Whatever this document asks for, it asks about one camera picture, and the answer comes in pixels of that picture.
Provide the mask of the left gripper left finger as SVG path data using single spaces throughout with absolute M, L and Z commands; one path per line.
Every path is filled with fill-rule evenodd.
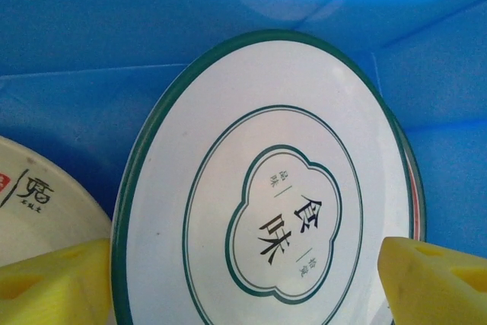
M 88 241 L 1 268 L 2 324 L 105 324 L 110 240 Z

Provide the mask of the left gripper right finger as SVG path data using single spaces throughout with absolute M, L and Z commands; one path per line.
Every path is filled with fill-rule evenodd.
M 396 324 L 486 323 L 485 258 L 387 237 L 378 272 Z

